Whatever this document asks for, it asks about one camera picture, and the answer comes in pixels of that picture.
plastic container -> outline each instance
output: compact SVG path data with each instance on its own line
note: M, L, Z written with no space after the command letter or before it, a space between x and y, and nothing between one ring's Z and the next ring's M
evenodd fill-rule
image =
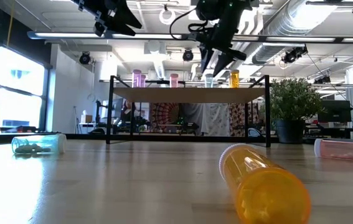
M177 81L179 80L179 75L178 74L171 74L171 78L170 78L170 82L169 82L169 86L171 88L177 88Z
M311 202L302 182L253 147L237 144L227 148L220 157L219 170L242 223L308 222Z
M146 87L146 75L141 75L140 76L140 86L141 88Z
M232 70L230 72L229 86L230 88L238 88L240 86L240 79L238 77L238 70Z
M20 136L12 140L12 150L15 154L28 153L57 153L63 154L67 147L67 138L64 134L45 136Z
M141 70L133 70L132 72L132 88L140 87Z
M213 88L214 87L214 75L213 74L206 74L205 75L205 87L206 88Z
M353 139L316 139L316 157L353 160Z

plant pot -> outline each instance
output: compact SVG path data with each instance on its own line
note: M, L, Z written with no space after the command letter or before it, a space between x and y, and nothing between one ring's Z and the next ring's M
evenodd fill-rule
M278 139L283 144L302 144L305 121L276 120Z

computer monitor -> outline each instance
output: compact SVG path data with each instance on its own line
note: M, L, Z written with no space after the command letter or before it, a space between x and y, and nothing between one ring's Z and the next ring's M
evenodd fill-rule
M351 104L346 100L322 100L324 112L318 113L319 122L351 122Z
M111 112L112 118L121 117L122 106L123 106L123 99L122 98L113 100L113 107L112 107L112 112Z

pink test tube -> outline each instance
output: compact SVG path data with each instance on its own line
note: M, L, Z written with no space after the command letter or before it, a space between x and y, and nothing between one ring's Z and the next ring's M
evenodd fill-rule
M353 160L353 139L316 139L314 154L316 157Z
M146 87L146 75L141 75L140 76L140 88Z
M177 88L177 81L178 81L178 79L179 79L179 75L178 75L178 74L175 74L175 73L171 74L169 86L170 86L171 88Z
M135 69L132 72L132 88L140 87L141 70Z

metal table frame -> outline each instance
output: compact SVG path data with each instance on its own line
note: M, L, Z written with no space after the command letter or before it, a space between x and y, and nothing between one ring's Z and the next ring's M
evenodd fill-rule
M122 85L131 88L128 84L122 81L120 78L116 76L111 76L110 78L110 90L108 93L108 105L113 104L113 95L114 95L114 81L119 81ZM159 82L166 83L169 81L159 80ZM271 137L270 137L270 78L268 75L262 76L255 83L252 83L249 88L253 88L254 86L265 86L265 128L266 128L266 136L265 143L266 147L270 147L271 145ZM245 103L245 136L244 137L208 137L208 136L144 136L139 134L134 134L134 108L132 107L131 112L131 128L129 131L129 135L120 135L120 134L111 134L111 118L107 119L107 129L106 129L106 143L109 144L110 140L124 140L124 141L184 141L184 142L264 142L263 138L249 138L248 137L248 103Z

